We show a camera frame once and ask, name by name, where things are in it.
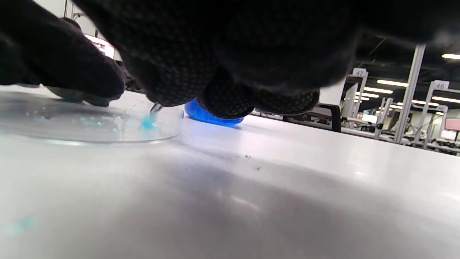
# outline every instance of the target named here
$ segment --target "petri dish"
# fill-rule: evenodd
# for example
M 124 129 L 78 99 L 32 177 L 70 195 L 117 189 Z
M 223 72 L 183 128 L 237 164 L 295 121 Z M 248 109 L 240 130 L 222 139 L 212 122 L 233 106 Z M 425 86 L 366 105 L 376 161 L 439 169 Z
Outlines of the petri dish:
M 184 107 L 150 115 L 145 95 L 125 92 L 109 107 L 60 100 L 45 87 L 0 87 L 0 134 L 77 143 L 136 143 L 181 133 Z

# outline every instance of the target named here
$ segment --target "fluorescent light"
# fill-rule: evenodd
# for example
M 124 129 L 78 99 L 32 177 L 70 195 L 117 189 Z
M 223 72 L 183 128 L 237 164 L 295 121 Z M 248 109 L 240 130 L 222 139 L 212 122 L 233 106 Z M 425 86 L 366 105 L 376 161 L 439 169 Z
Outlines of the fluorescent light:
M 439 96 L 433 96 L 433 99 L 434 99 L 434 100 L 438 100 L 438 101 L 446 101 L 446 102 L 456 102 L 456 103 L 460 103 L 460 100 L 451 99 L 451 98 L 444 98 L 444 97 L 439 97 Z
M 426 102 L 425 101 L 419 101 L 419 100 L 412 100 L 412 103 L 418 103 L 418 104 L 425 104 Z M 439 106 L 438 103 L 435 103 L 435 102 L 429 102 L 428 105 L 431 105 L 431 106 Z
M 404 86 L 404 87 L 408 87 L 408 86 L 409 86 L 408 83 L 395 82 L 395 81 L 387 81 L 387 80 L 377 80 L 377 83 L 389 84 L 389 85 L 396 85 L 396 86 Z
M 365 87 L 364 91 L 384 93 L 384 94 L 392 94 L 393 93 L 393 91 L 391 91 L 391 90 L 380 89 L 380 88 L 372 88 L 372 87 Z
M 443 58 L 445 59 L 460 59 L 460 55 L 456 54 L 444 54 Z
M 368 93 L 362 93 L 362 96 L 367 96 L 367 97 L 375 97 L 378 98 L 379 96 L 377 94 L 368 94 Z

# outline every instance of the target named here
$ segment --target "desk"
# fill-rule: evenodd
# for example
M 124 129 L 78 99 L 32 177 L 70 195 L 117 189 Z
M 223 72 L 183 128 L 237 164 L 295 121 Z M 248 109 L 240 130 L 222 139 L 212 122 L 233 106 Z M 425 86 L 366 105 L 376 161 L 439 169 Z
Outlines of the desk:
M 327 130 L 248 116 L 149 145 L 2 136 L 0 163 L 2 259 L 460 254 L 460 159 Z

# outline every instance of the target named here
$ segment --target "glove finger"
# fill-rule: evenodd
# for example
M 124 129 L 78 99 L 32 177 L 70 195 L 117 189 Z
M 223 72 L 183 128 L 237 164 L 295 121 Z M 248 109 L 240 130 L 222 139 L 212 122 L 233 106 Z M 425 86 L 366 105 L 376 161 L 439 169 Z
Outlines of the glove finger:
M 311 110 L 318 104 L 319 91 L 283 96 L 266 90 L 254 90 L 254 103 L 257 109 L 279 115 L 299 115 Z
M 75 96 L 106 106 L 123 93 L 115 62 L 76 28 L 31 0 L 1 1 L 0 14 L 0 31 L 20 46 L 27 67 L 42 84 L 56 87 L 58 95 L 74 91 Z
M 242 85 L 235 85 L 223 68 L 217 70 L 197 100 L 212 115 L 224 119 L 242 118 L 254 110 L 251 91 Z
M 296 95 L 345 76 L 357 31 L 349 1 L 251 0 L 213 47 L 236 80 Z
M 460 33 L 460 2 L 456 0 L 389 0 L 378 8 L 355 0 L 363 26 L 378 34 L 415 43 L 427 43 L 440 35 Z
M 0 31 L 0 84 L 24 82 L 27 77 L 28 69 L 23 62 L 21 49 Z
M 120 51 L 151 101 L 164 106 L 184 104 L 212 80 L 218 63 L 211 51 L 211 37 L 223 20 L 217 15 L 223 8 L 214 1 L 75 3 Z M 153 71 L 154 78 L 146 75 L 148 71 Z

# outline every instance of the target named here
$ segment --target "table surface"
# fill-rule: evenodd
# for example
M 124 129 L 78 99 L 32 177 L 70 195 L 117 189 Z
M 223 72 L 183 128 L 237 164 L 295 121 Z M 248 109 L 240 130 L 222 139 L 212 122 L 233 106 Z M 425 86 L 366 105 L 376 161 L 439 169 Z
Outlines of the table surface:
M 0 136 L 0 162 L 2 259 L 460 254 L 460 159 L 422 149 L 248 116 L 157 144 Z

